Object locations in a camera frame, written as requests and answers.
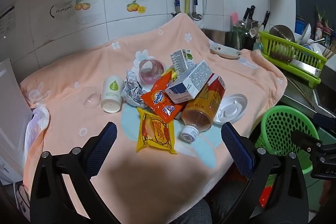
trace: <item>green leaf logo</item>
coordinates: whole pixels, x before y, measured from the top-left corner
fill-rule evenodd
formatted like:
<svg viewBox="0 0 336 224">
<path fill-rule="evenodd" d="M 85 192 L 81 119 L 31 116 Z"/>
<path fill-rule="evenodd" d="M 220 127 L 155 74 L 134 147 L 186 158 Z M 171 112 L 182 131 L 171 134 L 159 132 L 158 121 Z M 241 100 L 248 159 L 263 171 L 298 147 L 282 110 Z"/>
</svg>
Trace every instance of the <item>green leaf logo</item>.
<svg viewBox="0 0 336 224">
<path fill-rule="evenodd" d="M 111 85 L 110 85 L 110 90 L 114 90 L 117 91 L 119 89 L 118 84 L 116 81 L 114 81 Z"/>
</svg>

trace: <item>paper cup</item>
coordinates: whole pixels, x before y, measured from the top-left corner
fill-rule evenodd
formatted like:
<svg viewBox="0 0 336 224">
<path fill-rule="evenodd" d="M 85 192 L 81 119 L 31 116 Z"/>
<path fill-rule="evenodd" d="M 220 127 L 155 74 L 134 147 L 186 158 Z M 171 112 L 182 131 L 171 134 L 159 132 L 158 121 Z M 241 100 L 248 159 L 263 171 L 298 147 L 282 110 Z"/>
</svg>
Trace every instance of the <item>paper cup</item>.
<svg viewBox="0 0 336 224">
<path fill-rule="evenodd" d="M 125 87 L 125 81 L 122 78 L 112 75 L 108 77 L 103 85 L 101 95 L 101 108 L 108 113 L 118 112 L 121 108 L 121 92 Z"/>
</svg>

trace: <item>blue jar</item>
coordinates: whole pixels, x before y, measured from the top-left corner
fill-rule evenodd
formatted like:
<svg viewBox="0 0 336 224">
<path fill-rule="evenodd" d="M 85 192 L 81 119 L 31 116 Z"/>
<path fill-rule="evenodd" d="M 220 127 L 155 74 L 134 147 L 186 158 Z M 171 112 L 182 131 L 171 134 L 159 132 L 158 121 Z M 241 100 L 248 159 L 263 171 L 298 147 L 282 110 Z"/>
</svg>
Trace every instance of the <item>blue jar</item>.
<svg viewBox="0 0 336 224">
<path fill-rule="evenodd" d="M 305 20 L 301 16 L 296 16 L 295 32 L 298 34 L 302 34 L 304 29 L 305 29 Z"/>
</svg>

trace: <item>yellow snack wrapper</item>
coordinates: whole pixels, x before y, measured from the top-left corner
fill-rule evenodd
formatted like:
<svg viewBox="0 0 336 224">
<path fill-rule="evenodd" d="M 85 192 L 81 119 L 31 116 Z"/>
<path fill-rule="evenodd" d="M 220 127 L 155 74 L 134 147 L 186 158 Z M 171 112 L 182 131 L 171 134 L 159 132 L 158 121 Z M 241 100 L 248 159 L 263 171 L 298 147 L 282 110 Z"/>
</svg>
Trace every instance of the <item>yellow snack wrapper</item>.
<svg viewBox="0 0 336 224">
<path fill-rule="evenodd" d="M 169 69 L 167 69 L 161 76 L 166 75 L 167 73 L 169 73 L 169 71 L 171 71 L 171 79 L 174 82 L 177 79 L 177 73 L 174 67 L 170 67 Z"/>
<path fill-rule="evenodd" d="M 136 151 L 147 145 L 168 150 L 177 154 L 174 150 L 175 136 L 173 121 L 165 123 L 158 115 L 154 115 L 142 108 L 137 108 L 140 114 L 139 137 Z"/>
</svg>

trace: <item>white cabinet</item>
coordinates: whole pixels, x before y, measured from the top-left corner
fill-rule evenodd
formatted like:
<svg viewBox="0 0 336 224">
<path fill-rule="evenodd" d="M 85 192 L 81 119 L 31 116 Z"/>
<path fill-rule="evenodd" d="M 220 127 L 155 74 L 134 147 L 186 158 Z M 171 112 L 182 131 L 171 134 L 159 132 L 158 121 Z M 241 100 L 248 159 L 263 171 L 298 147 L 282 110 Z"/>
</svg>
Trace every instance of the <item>white cabinet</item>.
<svg viewBox="0 0 336 224">
<path fill-rule="evenodd" d="M 23 178 L 25 133 L 33 115 L 9 59 L 0 63 L 0 106 L 0 179 L 7 184 Z"/>
</svg>

